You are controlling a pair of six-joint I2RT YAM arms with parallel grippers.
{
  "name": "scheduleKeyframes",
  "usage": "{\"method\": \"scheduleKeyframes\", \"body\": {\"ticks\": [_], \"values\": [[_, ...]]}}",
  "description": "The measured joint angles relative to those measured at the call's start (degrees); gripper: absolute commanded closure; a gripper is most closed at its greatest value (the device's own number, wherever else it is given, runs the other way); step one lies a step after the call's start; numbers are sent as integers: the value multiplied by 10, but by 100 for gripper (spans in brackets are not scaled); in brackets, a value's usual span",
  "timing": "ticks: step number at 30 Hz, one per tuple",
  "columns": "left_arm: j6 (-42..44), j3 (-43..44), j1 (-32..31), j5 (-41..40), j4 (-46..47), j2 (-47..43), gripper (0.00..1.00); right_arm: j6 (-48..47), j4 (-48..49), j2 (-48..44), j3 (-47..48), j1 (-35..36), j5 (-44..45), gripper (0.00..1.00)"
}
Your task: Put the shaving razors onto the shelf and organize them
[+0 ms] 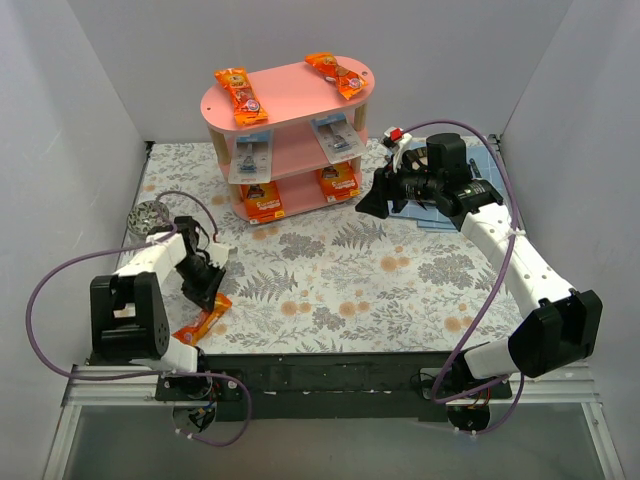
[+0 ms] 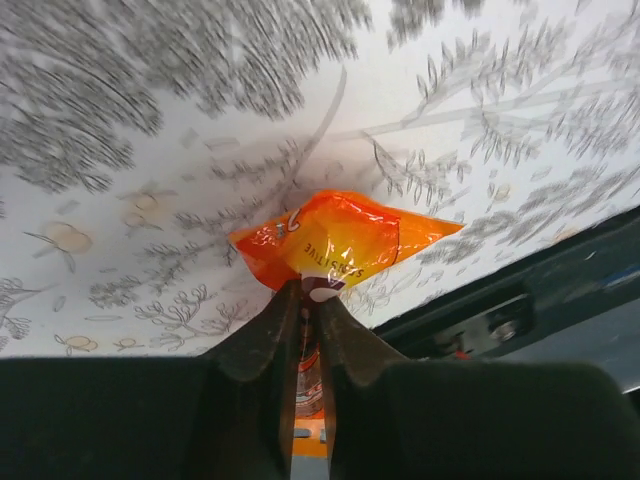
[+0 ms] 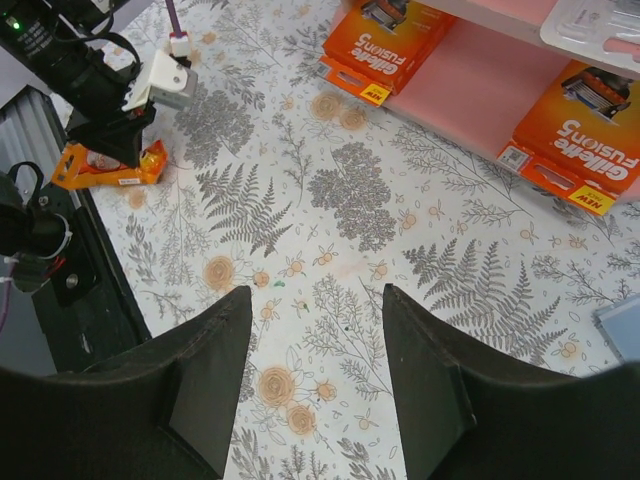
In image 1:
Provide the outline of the orange Bic razor bag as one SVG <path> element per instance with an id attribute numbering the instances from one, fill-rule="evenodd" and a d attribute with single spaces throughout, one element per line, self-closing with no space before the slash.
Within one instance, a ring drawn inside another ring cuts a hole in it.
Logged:
<path id="1" fill-rule="evenodd" d="M 340 65 L 330 52 L 307 55 L 305 62 L 320 73 L 326 81 L 332 83 L 346 100 L 358 95 L 368 86 L 363 76 Z"/>
<path id="2" fill-rule="evenodd" d="M 211 311 L 202 310 L 194 322 L 175 331 L 172 337 L 186 345 L 197 346 L 231 307 L 231 300 L 218 293 Z"/>
<path id="3" fill-rule="evenodd" d="M 257 98 L 244 67 L 217 70 L 214 76 L 229 94 L 238 126 L 250 126 L 268 120 L 268 113 Z"/>

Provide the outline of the large orange Gillette Fusion5 box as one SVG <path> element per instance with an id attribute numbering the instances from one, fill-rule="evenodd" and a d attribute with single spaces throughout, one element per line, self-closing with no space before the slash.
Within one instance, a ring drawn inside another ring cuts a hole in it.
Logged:
<path id="1" fill-rule="evenodd" d="M 328 203 L 345 201 L 360 194 L 359 181 L 349 162 L 319 169 L 316 178 Z"/>

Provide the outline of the clear blister razor pack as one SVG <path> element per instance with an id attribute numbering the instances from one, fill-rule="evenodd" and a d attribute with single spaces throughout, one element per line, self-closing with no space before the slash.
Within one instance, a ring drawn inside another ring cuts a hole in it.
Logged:
<path id="1" fill-rule="evenodd" d="M 311 128 L 330 164 L 354 160 L 366 153 L 366 145 L 343 113 L 312 119 Z"/>

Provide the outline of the small orange Gillette Fusion box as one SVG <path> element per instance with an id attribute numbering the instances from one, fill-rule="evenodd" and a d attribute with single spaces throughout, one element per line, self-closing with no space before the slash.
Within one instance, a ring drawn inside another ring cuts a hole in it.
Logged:
<path id="1" fill-rule="evenodd" d="M 242 185 L 243 202 L 252 225 L 269 223 L 285 217 L 277 183 Z"/>

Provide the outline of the blue card razor pack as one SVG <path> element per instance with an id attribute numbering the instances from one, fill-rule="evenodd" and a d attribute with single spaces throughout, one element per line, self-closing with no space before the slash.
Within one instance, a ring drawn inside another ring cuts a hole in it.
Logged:
<path id="1" fill-rule="evenodd" d="M 234 185 L 269 183 L 272 179 L 272 151 L 270 131 L 236 137 L 228 182 Z"/>

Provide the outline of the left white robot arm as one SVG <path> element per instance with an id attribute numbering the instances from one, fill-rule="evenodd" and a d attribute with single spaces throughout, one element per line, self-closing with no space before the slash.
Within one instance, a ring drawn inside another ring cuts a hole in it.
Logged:
<path id="1" fill-rule="evenodd" d="M 181 372 L 178 387 L 193 400 L 213 386 L 211 373 L 198 366 L 196 347 L 173 337 L 161 286 L 170 273 L 182 278 L 187 300 L 212 311 L 233 248 L 212 242 L 198 247 L 199 224 L 181 216 L 173 226 L 153 228 L 147 246 L 111 275 L 90 285 L 92 353 L 111 364 L 136 364 Z"/>

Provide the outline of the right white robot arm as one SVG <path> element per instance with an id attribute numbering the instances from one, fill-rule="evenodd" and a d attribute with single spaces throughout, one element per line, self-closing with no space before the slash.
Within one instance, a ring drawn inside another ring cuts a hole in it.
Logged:
<path id="1" fill-rule="evenodd" d="M 385 219 L 410 201 L 433 204 L 497 269 L 497 284 L 507 287 L 522 317 L 506 339 L 457 346 L 432 388 L 449 381 L 456 398 L 471 398 L 511 374 L 537 378 L 589 357 L 602 315 L 600 298 L 592 290 L 576 290 L 543 259 L 516 226 L 514 201 L 474 177 L 464 140 L 456 133 L 436 134 L 415 149 L 410 134 L 391 128 L 383 143 L 391 157 L 375 170 L 357 211 Z"/>

